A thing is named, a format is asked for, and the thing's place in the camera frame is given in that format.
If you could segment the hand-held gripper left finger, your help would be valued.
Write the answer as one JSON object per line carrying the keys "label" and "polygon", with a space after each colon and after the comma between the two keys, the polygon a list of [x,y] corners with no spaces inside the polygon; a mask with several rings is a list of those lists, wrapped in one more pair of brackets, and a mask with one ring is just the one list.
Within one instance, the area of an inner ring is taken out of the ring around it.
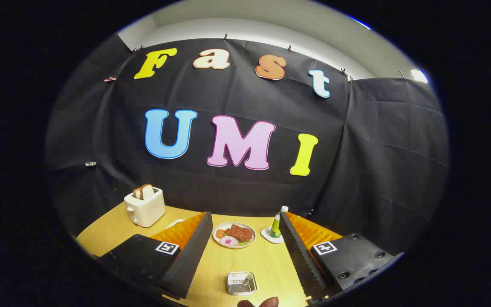
{"label": "hand-held gripper left finger", "polygon": [[203,212],[151,237],[132,235],[96,260],[144,293],[186,298],[212,226]]}

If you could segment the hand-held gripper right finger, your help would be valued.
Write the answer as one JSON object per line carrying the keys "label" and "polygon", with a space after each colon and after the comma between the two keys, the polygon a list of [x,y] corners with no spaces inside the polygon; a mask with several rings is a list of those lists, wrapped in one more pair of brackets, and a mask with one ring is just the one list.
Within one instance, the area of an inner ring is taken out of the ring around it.
{"label": "hand-held gripper right finger", "polygon": [[392,255],[359,233],[339,236],[296,214],[279,215],[279,230],[309,304],[357,292],[404,255]]}

